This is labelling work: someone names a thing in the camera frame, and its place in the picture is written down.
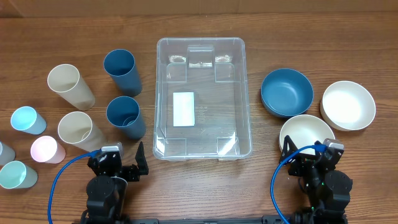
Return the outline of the cream bowl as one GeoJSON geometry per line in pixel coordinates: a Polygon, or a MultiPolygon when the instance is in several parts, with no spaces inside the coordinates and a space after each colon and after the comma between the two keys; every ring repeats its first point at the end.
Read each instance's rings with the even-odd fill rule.
{"type": "Polygon", "coordinates": [[[326,139],[334,139],[335,135],[329,125],[316,116],[301,114],[288,119],[279,134],[280,150],[283,149],[284,138],[289,135],[298,149],[321,143],[326,139]]]}
{"type": "Polygon", "coordinates": [[[362,85],[351,81],[332,83],[320,102],[323,119],[340,131],[367,128],[376,116],[376,104],[362,85]]]}

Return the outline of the beige tall cup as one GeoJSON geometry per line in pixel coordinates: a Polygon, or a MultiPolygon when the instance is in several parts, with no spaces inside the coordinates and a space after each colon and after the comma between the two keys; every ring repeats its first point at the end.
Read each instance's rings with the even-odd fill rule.
{"type": "Polygon", "coordinates": [[[99,127],[81,111],[66,114],[60,120],[57,129],[63,142],[88,152],[101,149],[107,143],[99,127]]]}
{"type": "Polygon", "coordinates": [[[47,77],[49,88],[79,110],[85,111],[95,104],[95,96],[71,64],[54,67],[47,77]]]}

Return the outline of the dark blue bowl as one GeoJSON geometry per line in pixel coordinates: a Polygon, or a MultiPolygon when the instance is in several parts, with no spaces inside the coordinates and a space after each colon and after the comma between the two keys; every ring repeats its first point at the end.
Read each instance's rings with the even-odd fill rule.
{"type": "Polygon", "coordinates": [[[261,101],[274,116],[291,118],[303,114],[311,107],[313,99],[313,86],[299,71],[280,68],[263,79],[261,101]]]}

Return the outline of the pink small cup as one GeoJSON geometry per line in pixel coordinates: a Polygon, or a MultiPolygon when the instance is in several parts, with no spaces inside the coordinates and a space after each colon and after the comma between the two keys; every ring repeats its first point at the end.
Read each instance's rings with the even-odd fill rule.
{"type": "Polygon", "coordinates": [[[36,162],[58,164],[66,156],[66,151],[53,137],[37,138],[30,147],[30,154],[36,162]]]}

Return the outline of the light blue small cup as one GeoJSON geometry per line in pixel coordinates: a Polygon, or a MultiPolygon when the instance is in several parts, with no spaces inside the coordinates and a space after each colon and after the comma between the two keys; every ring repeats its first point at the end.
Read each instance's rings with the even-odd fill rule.
{"type": "Polygon", "coordinates": [[[17,131],[38,135],[45,131],[47,123],[33,107],[22,106],[13,112],[11,126],[17,131]]]}

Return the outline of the mint green small cup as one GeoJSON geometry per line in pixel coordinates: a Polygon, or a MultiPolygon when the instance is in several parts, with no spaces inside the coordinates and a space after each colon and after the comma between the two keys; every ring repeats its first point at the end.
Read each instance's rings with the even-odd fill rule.
{"type": "Polygon", "coordinates": [[[27,189],[35,185],[38,174],[21,161],[11,161],[1,169],[1,187],[4,189],[27,189]]]}

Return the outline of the grey small cup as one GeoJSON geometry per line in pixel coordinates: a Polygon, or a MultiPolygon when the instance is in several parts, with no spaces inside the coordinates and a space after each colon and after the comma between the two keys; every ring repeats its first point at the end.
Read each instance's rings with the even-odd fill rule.
{"type": "Polygon", "coordinates": [[[0,142],[0,165],[6,165],[8,162],[11,162],[15,159],[16,153],[15,151],[4,144],[3,142],[0,142]]]}

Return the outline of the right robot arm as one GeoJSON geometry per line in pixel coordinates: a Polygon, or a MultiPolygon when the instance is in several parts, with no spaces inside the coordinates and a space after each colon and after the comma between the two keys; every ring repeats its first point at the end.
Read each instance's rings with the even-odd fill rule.
{"type": "Polygon", "coordinates": [[[300,177],[309,207],[287,217],[284,223],[347,223],[345,208],[350,202],[353,181],[336,170],[345,147],[336,139],[326,138],[312,146],[297,148],[290,136],[284,138],[280,165],[289,164],[289,175],[300,177]]]}

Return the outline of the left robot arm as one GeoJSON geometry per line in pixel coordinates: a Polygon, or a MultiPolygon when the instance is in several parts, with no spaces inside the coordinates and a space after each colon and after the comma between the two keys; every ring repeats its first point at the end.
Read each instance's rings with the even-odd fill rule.
{"type": "Polygon", "coordinates": [[[128,215],[122,214],[124,198],[129,182],[138,182],[147,175],[149,168],[144,154],[144,145],[139,143],[136,163],[122,165],[123,145],[120,142],[103,146],[88,159],[88,167],[96,174],[87,186],[87,210],[81,223],[130,223],[128,215]]]}

